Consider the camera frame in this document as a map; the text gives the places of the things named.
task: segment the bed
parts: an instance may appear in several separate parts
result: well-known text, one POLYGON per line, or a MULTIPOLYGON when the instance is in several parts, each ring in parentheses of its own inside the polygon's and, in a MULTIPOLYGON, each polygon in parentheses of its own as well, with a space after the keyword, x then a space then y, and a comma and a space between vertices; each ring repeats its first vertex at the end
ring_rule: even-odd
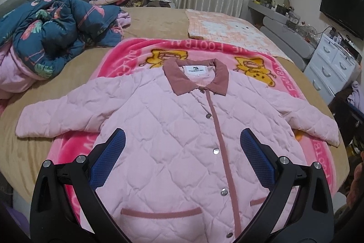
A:
MULTIPOLYGON (((189 38, 189 21, 184 10, 169 8, 127 8, 132 26, 124 30, 125 38, 147 37, 183 40, 189 38)), ((34 184, 42 162, 47 158, 52 141, 43 138, 17 139, 15 127, 26 105, 59 98, 86 83, 92 72, 109 51, 93 48, 69 62, 61 74, 51 81, 37 82, 28 91, 13 96, 0 117, 0 171, 13 188, 31 201, 34 184)), ((310 104, 333 118, 319 93, 304 74, 290 61, 277 58, 289 72, 310 104)), ((340 186, 349 173, 345 146, 330 147, 336 168, 336 182, 340 186)))

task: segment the white clothing tag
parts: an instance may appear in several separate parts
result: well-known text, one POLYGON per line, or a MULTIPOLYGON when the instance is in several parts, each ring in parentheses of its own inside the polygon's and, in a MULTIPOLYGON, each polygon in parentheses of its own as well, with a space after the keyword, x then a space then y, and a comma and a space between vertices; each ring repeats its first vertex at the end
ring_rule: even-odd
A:
POLYGON ((191 65, 191 66, 183 66, 185 73, 200 76, 201 74, 207 74, 207 67, 203 65, 191 65))

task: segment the brown corduroy collar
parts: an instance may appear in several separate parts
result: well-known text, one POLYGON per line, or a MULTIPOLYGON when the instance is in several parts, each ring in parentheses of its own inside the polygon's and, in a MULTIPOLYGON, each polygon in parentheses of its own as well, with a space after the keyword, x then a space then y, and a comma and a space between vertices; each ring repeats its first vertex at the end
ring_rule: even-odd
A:
POLYGON ((216 94, 225 96, 229 84, 229 71, 225 64, 217 59, 192 61, 169 58, 163 63, 163 71, 174 94, 177 96, 191 92, 197 88, 208 89, 216 94), (203 65, 215 67, 215 78, 206 87, 200 87, 191 81, 180 69, 182 66, 203 65))

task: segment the black tv screen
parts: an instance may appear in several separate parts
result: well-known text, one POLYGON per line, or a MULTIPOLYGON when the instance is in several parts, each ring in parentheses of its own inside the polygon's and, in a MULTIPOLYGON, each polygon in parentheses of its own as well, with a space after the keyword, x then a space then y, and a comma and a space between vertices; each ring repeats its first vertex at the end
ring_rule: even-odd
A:
POLYGON ((364 0, 322 0, 320 11, 364 40, 364 0))

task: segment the white cabinet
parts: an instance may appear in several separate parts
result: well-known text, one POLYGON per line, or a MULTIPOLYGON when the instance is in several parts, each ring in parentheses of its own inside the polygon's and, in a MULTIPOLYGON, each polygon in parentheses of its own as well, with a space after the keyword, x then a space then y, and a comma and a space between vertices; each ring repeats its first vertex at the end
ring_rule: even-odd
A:
POLYGON ((359 65, 343 47, 323 34, 304 74, 329 104, 358 76, 359 65))

